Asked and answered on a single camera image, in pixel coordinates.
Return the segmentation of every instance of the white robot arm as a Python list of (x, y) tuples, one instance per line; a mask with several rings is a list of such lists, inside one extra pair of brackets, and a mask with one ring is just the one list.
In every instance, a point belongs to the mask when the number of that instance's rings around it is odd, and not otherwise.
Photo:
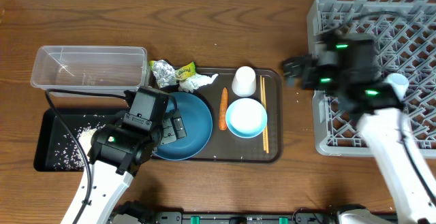
[[(115, 204), (130, 186), (134, 177), (127, 171), (122, 175), (117, 174), (115, 166), (101, 161), (96, 161), (91, 165), (91, 171), (94, 187), (90, 196), (91, 205), (83, 210), (77, 223), (103, 224), (108, 221)], [(87, 192), (87, 180), (87, 173), (84, 172), (76, 196), (63, 217), (62, 224), (74, 222)]]
[[(436, 223), (434, 197), (430, 197), (436, 192), (436, 182), (414, 141), (409, 117), (396, 108), (376, 110), (373, 115), (363, 115), (358, 130), (388, 185), (399, 223), (419, 223), (425, 219)], [(371, 218), (359, 212), (339, 216), (342, 223), (350, 224), (374, 223)]]

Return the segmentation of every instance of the blue plate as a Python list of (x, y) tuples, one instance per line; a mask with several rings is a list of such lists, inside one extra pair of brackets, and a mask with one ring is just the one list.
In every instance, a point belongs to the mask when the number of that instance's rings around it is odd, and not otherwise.
[[(200, 152), (211, 138), (212, 115), (206, 104), (195, 95), (185, 92), (171, 93), (176, 98), (186, 137), (157, 148), (156, 156), (167, 160), (188, 159)], [(174, 109), (172, 102), (166, 111)]]

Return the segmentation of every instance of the chopsticks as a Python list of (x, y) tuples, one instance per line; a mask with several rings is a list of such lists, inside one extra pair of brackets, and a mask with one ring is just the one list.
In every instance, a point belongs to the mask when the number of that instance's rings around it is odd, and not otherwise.
[[(266, 110), (265, 78), (262, 76), (260, 76), (260, 102)], [(268, 121), (266, 122), (262, 139), (264, 142), (264, 150), (266, 151), (266, 153), (270, 153), (270, 146), (268, 143)]]

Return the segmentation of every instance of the dark serving tray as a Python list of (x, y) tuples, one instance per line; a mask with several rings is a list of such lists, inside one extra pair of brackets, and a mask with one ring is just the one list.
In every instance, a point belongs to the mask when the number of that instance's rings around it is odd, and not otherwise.
[[(197, 155), (188, 159), (191, 161), (220, 161), (235, 163), (273, 163), (278, 160), (283, 152), (283, 128), (281, 105), (281, 79), (270, 69), (255, 69), (256, 92), (250, 98), (260, 101), (260, 76), (265, 77), (266, 113), (268, 114), (268, 139), (270, 153), (264, 151), (262, 134), (251, 138), (242, 139), (230, 132), (229, 129), (221, 131), (218, 128), (219, 104), (221, 93), (227, 87), (229, 93), (229, 106), (233, 101), (240, 99), (232, 91), (232, 81), (236, 68), (197, 67), (199, 74), (211, 76), (219, 74), (212, 84), (201, 86), (194, 91), (209, 107), (212, 114), (212, 136), (206, 146)], [(171, 92), (177, 88), (164, 89)]]
[[(126, 108), (59, 108), (59, 111), (77, 138), (79, 128), (88, 126), (94, 128), (97, 125), (112, 123), (119, 117), (117, 113), (126, 110)], [(40, 172), (82, 171), (67, 170), (67, 166), (73, 164), (73, 154), (74, 143), (67, 135), (67, 131), (56, 114), (51, 109), (47, 110), (42, 117), (40, 138), (36, 147), (33, 167)]]
[[(281, 79), (272, 70), (255, 69), (257, 76), (257, 90), (251, 98), (260, 100), (259, 77), (265, 77), (266, 104), (268, 114), (268, 139), (270, 153), (263, 150), (262, 134), (251, 139), (242, 139), (235, 136), (230, 130), (221, 131), (218, 128), (219, 104), (221, 92), (227, 87), (229, 93), (229, 105), (239, 99), (232, 91), (232, 80), (236, 69), (198, 67), (199, 74), (219, 74), (215, 81), (207, 86), (202, 86), (194, 92), (204, 101), (211, 110), (213, 118), (212, 136), (207, 145), (189, 161), (216, 161), (234, 163), (273, 163), (278, 160), (283, 152), (283, 127), (282, 127), (282, 104), (281, 104)], [(165, 91), (176, 91), (177, 88), (164, 89)], [(59, 109), (67, 124), (77, 136), (80, 127), (96, 127), (97, 124), (104, 125), (113, 122), (119, 116), (116, 113), (126, 108), (68, 108)], [(71, 160), (65, 161), (57, 151), (65, 150), (66, 155), (71, 155), (74, 145), (66, 130), (60, 124), (52, 110), (47, 110), (42, 119), (40, 138), (33, 166), (37, 171), (77, 171), (66, 170), (66, 165)]]

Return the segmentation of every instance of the plastic dish rack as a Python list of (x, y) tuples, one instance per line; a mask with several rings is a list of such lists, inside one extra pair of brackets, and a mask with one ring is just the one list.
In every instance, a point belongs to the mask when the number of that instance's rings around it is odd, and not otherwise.
[[(397, 72), (409, 79), (406, 113), (426, 158), (436, 158), (436, 0), (315, 0), (307, 15), (309, 50), (317, 54), (316, 35), (344, 20), (377, 11), (403, 13), (354, 22), (344, 31), (369, 33), (376, 39), (381, 74)], [(322, 155), (372, 157), (372, 153), (338, 110), (335, 97), (316, 91), (313, 100), (315, 146)]]

